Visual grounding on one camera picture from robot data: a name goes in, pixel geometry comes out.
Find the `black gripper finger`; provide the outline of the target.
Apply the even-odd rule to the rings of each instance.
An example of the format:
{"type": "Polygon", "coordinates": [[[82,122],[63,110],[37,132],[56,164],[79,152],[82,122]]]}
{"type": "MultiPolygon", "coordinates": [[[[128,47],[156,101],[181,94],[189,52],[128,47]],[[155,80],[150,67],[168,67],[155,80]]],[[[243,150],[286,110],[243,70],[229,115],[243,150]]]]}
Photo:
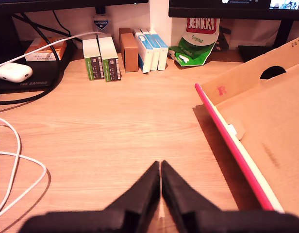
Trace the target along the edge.
{"type": "Polygon", "coordinates": [[[192,188],[166,161],[161,167],[162,195],[180,233],[198,233],[198,211],[221,211],[192,188]]]}
{"type": "Polygon", "coordinates": [[[146,233],[160,200],[160,163],[155,161],[107,210],[123,212],[120,233],[146,233]]]}

